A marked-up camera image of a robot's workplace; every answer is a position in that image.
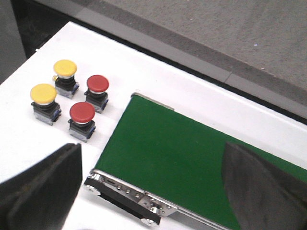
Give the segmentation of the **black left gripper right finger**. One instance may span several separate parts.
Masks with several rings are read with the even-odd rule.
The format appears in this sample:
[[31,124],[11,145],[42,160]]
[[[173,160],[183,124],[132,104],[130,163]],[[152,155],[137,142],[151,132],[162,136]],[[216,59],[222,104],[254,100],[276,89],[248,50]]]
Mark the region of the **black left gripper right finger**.
[[241,229],[307,228],[307,184],[247,147],[226,143],[222,181]]

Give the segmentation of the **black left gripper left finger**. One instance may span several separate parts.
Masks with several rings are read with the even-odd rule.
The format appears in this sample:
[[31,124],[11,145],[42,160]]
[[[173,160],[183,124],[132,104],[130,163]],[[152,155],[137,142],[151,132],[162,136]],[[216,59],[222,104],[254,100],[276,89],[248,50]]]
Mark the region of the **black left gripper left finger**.
[[81,182],[81,145],[65,144],[0,184],[0,228],[62,229]]

